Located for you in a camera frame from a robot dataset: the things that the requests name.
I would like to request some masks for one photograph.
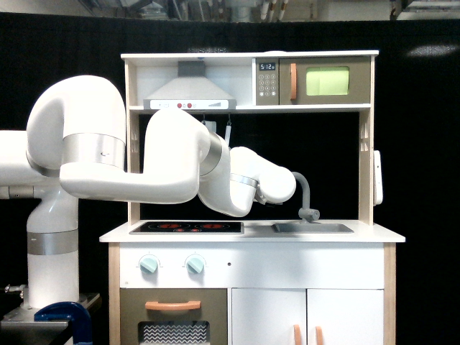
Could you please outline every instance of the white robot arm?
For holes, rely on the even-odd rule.
[[[0,132],[0,198],[41,198],[27,222],[29,302],[78,299],[78,199],[183,203],[245,216],[252,202],[281,203],[293,174],[237,147],[191,115],[160,110],[149,121],[143,173],[124,172],[125,109],[115,86],[84,75],[37,100],[25,132]]]

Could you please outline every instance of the ceiling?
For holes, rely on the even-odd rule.
[[[0,12],[207,22],[333,22],[460,18],[460,1],[0,0]]]

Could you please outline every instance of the stovetop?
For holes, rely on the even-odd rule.
[[[241,222],[233,221],[148,221],[130,234],[243,234]]]

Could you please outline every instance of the oven window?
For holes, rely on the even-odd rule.
[[[140,345],[210,344],[208,321],[145,321],[139,322],[138,331]]]
[[[349,74],[346,66],[307,68],[307,96],[348,95]]]

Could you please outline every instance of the blue clamp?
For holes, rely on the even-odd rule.
[[[89,312],[76,302],[59,302],[50,304],[34,315],[34,321],[72,321],[74,345],[93,345],[91,317]]]

